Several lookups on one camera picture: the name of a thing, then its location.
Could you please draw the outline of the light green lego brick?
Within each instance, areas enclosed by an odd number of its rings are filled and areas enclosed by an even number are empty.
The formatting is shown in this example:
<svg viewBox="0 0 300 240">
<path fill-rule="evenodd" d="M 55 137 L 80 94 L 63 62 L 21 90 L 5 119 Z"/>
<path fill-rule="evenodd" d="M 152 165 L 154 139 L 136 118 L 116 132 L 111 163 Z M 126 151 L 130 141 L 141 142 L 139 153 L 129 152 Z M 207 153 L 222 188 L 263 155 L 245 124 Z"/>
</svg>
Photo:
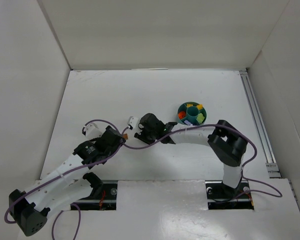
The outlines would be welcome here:
<svg viewBox="0 0 300 240">
<path fill-rule="evenodd" d="M 196 120 L 197 120 L 197 122 L 201 125 L 201 124 L 204 122 L 205 118 L 206 118 L 206 117 L 205 117 L 202 113 L 199 113 L 199 114 L 197 115 Z"/>
</svg>

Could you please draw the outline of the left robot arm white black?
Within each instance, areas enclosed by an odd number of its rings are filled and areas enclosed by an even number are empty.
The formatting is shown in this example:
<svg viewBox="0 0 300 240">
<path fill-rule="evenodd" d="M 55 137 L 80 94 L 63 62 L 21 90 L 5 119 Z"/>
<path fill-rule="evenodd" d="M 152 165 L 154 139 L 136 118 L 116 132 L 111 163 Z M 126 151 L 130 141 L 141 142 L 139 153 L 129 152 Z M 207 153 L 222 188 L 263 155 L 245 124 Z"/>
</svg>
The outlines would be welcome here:
<svg viewBox="0 0 300 240">
<path fill-rule="evenodd" d="M 36 234 L 55 212 L 80 199 L 104 196 L 104 183 L 91 169 L 105 164 L 125 141 L 120 132 L 107 126 L 99 137 L 79 144 L 37 184 L 12 191 L 8 196 L 8 214 L 24 235 Z"/>
</svg>

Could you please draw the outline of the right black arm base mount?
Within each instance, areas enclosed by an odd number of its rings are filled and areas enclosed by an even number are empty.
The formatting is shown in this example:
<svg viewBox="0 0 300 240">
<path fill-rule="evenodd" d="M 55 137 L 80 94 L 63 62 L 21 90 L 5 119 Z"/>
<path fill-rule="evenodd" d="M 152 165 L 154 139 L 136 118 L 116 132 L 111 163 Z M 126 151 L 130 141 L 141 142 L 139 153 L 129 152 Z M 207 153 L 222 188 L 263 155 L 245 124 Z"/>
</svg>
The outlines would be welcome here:
<svg viewBox="0 0 300 240">
<path fill-rule="evenodd" d="M 254 210 L 251 194 L 243 193 L 250 189 L 247 181 L 240 182 L 237 188 L 222 181 L 206 181 L 205 187 L 209 210 Z"/>
</svg>

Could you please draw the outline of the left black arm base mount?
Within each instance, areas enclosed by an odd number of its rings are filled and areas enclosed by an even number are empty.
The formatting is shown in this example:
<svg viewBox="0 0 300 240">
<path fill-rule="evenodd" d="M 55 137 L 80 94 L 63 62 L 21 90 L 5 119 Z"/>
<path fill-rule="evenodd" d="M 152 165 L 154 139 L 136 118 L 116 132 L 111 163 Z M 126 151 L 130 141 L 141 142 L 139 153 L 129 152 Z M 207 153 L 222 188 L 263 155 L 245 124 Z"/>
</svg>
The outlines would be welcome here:
<svg viewBox="0 0 300 240">
<path fill-rule="evenodd" d="M 117 209 L 118 181 L 101 180 L 89 172 L 83 176 L 91 192 L 88 196 L 75 202 L 83 211 L 115 211 Z"/>
</svg>

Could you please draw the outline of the orange cone lego piece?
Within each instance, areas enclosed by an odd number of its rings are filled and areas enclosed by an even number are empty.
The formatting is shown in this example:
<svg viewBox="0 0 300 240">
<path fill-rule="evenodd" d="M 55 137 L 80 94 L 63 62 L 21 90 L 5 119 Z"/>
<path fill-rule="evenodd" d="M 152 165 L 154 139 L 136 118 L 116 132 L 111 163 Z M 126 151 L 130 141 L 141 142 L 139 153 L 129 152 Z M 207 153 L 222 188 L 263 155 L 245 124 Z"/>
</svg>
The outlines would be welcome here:
<svg viewBox="0 0 300 240">
<path fill-rule="evenodd" d="M 179 117 L 180 120 L 181 120 L 181 119 L 184 119 L 184 118 L 186 117 L 186 112 L 185 112 L 185 111 L 179 112 L 179 113 L 178 113 L 178 117 Z"/>
</svg>

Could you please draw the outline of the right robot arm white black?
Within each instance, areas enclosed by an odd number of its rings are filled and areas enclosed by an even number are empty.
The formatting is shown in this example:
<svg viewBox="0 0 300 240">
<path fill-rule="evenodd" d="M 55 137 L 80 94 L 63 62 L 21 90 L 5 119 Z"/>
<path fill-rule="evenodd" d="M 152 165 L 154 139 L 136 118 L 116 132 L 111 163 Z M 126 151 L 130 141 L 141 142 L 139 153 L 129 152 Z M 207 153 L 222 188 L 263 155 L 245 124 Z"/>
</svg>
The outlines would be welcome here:
<svg viewBox="0 0 300 240">
<path fill-rule="evenodd" d="M 163 123 L 152 113 L 144 115 L 136 124 L 134 137 L 147 145 L 160 141 L 162 144 L 196 144 L 210 147 L 223 163 L 219 200 L 230 200 L 239 193 L 242 180 L 242 159 L 248 142 L 237 134 L 231 124 L 219 120 L 213 130 L 203 125 L 184 125 L 177 122 Z"/>
</svg>

